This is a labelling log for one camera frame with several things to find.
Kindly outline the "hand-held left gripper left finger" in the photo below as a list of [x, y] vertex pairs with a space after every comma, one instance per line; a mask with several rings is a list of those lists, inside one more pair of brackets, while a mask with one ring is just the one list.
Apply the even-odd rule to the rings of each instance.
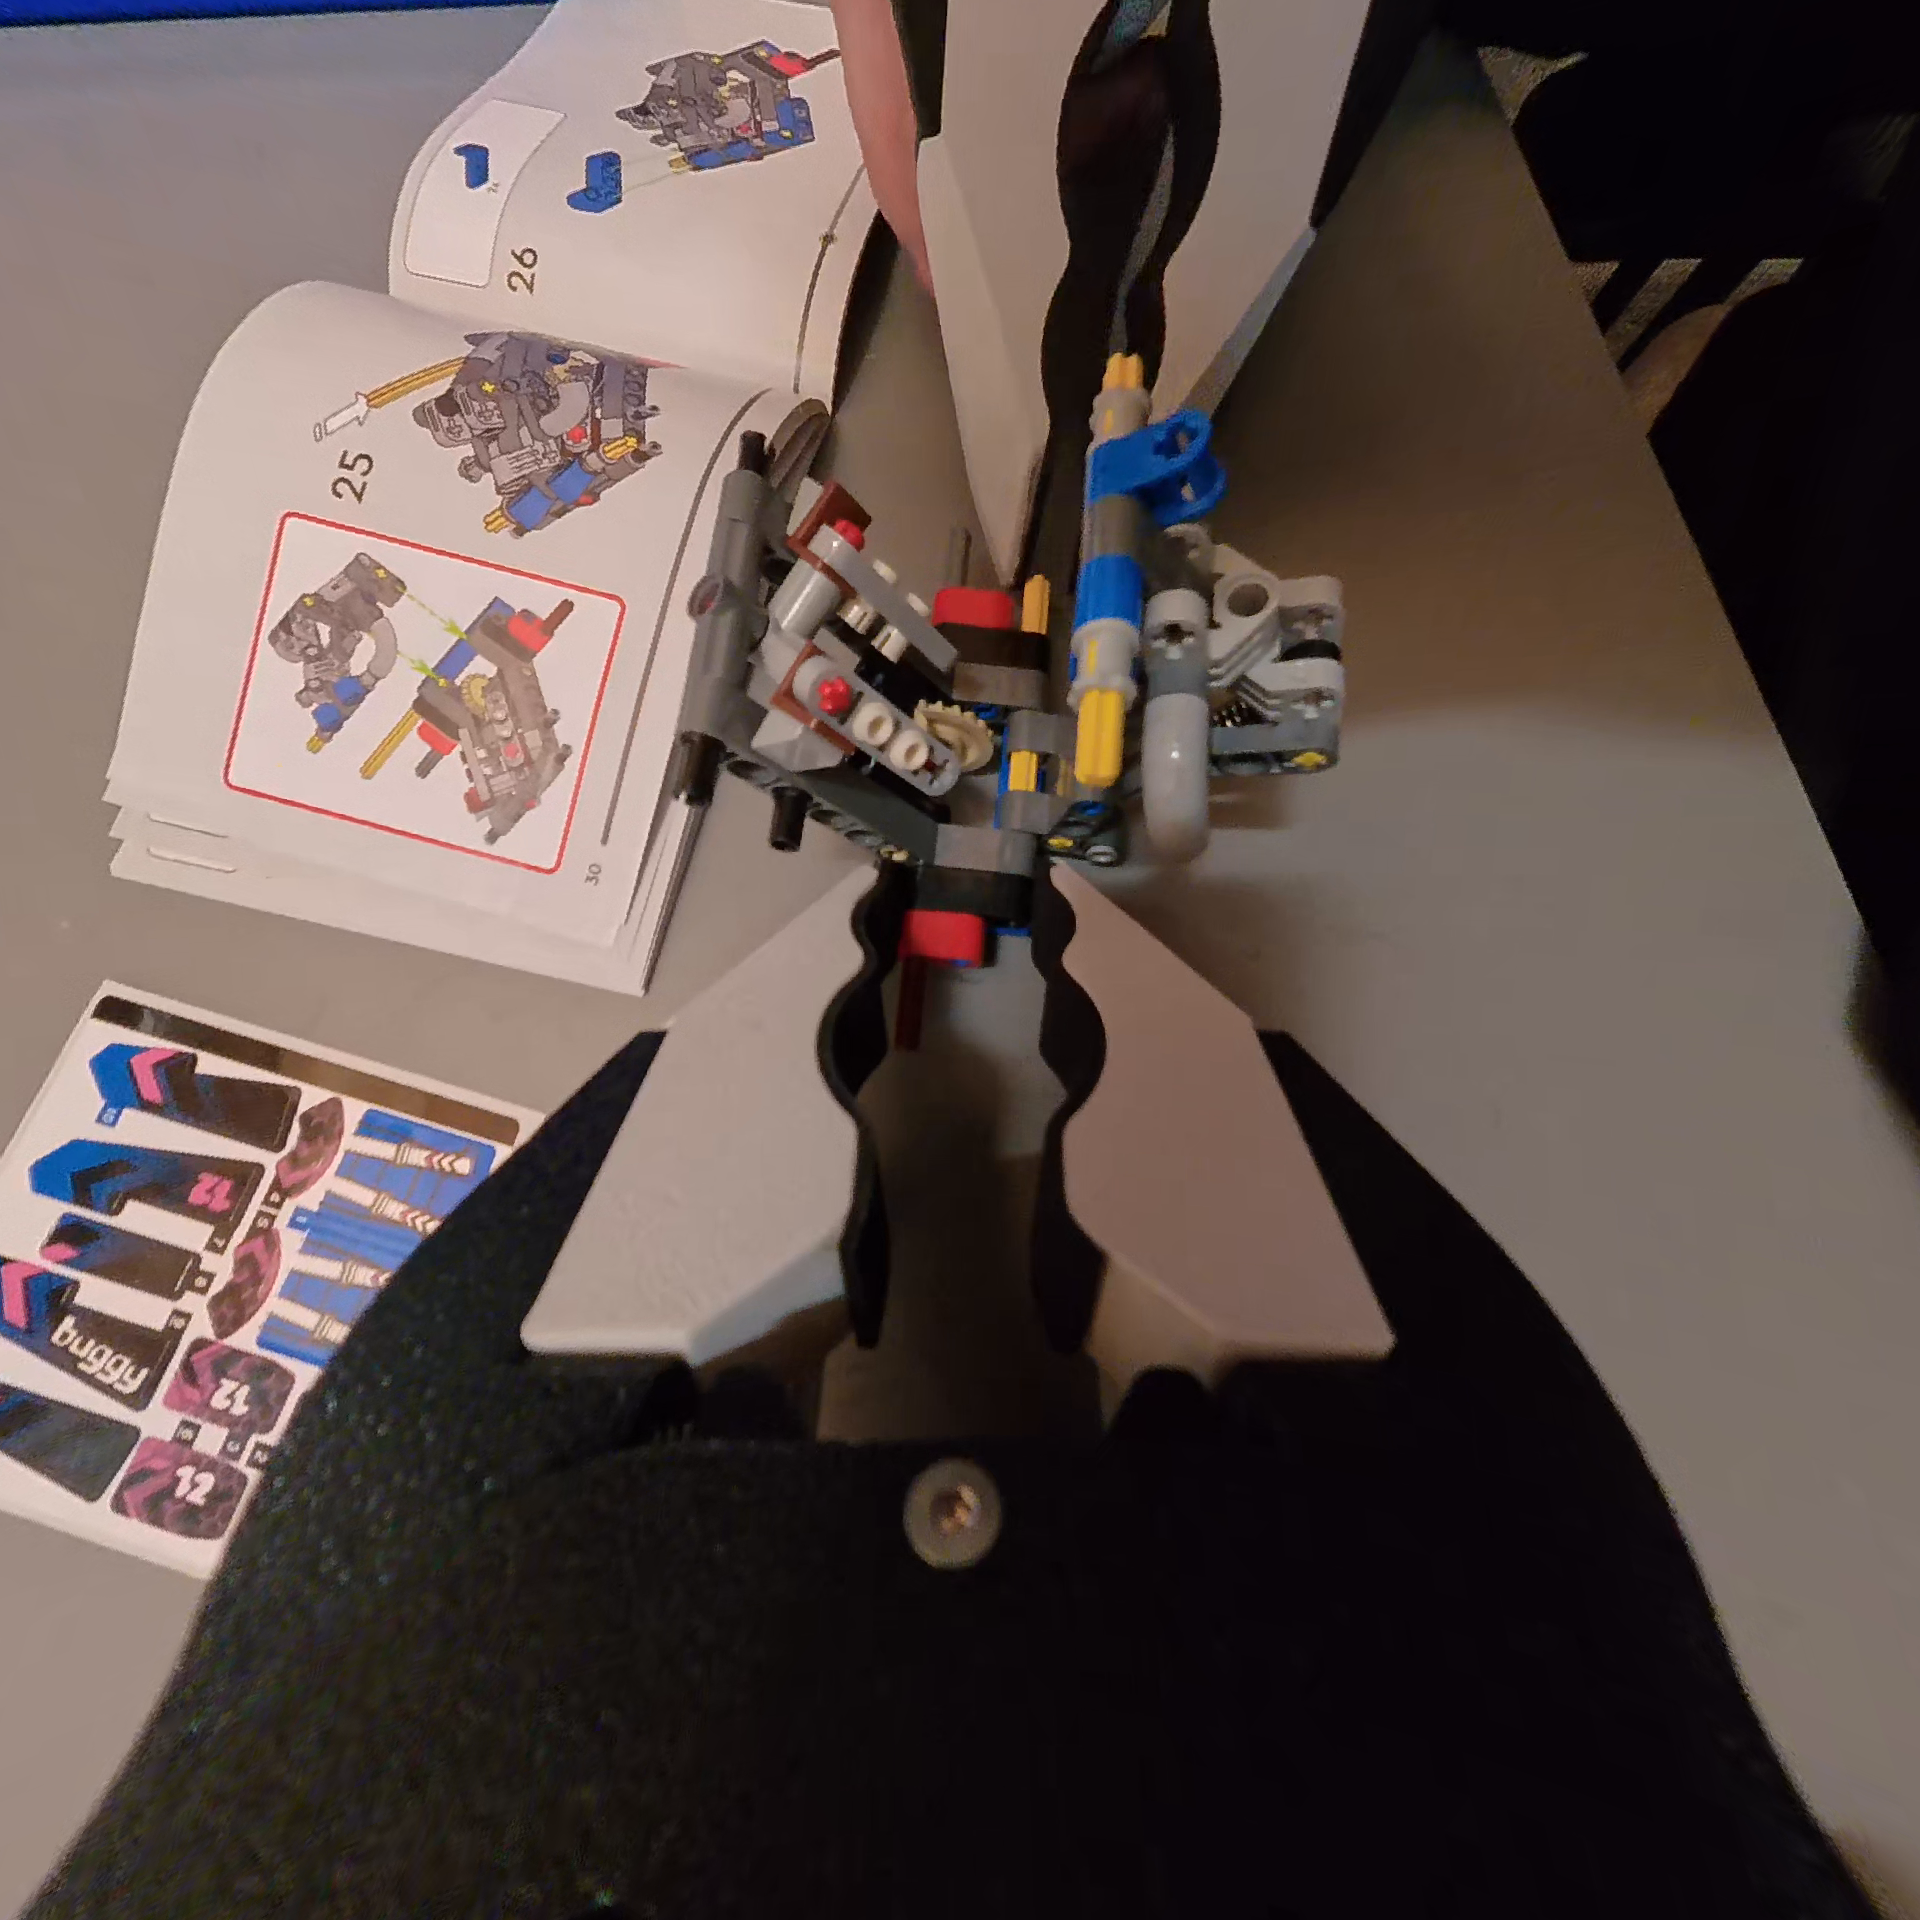
[[534, 1356], [720, 1365], [880, 1333], [888, 1230], [856, 1093], [901, 875], [853, 872], [677, 1011], [521, 1324]]

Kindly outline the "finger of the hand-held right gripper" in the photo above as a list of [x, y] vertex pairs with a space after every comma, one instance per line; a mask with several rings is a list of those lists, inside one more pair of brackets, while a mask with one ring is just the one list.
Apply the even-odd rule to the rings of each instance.
[[1096, 3], [951, 3], [919, 206], [978, 528], [1015, 574], [1048, 443], [1042, 338], [1066, 264], [1062, 96]]
[[1303, 264], [1366, 11], [1170, 6], [1170, 200], [1136, 287], [1158, 293], [1158, 415], [1221, 405]]

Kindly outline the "buggy sticker sheet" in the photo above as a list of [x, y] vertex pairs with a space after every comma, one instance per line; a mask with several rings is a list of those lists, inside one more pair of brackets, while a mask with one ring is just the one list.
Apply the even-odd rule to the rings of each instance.
[[210, 1579], [348, 1334], [538, 1124], [105, 981], [2, 1156], [4, 1514]]

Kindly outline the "partly built toy brick model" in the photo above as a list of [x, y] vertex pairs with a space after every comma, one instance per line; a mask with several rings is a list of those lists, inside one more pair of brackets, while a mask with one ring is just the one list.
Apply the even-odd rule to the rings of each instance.
[[1198, 858], [1214, 781], [1329, 768], [1345, 701], [1338, 580], [1285, 580], [1218, 542], [1224, 488], [1210, 418], [1152, 418], [1141, 358], [1110, 357], [1056, 690], [1045, 574], [922, 605], [845, 486], [790, 519], [745, 432], [687, 596], [679, 800], [702, 810], [732, 774], [772, 803], [777, 847], [809, 826], [864, 847], [905, 882], [916, 968], [1033, 927], [1064, 862], [1118, 864], [1129, 805], [1152, 854]]

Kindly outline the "open instruction booklet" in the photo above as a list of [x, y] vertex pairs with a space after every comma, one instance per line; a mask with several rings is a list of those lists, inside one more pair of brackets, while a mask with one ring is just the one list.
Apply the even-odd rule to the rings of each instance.
[[210, 363], [162, 500], [113, 870], [642, 995], [696, 819], [689, 602], [830, 429], [876, 204], [828, 4], [554, 4], [445, 112], [388, 287]]

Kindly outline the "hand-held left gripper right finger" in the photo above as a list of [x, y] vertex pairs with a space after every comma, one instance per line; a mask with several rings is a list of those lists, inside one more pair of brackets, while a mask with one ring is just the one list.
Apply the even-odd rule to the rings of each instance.
[[1391, 1328], [1253, 1020], [1078, 870], [1036, 892], [1048, 1343], [1093, 1365], [1378, 1359]]

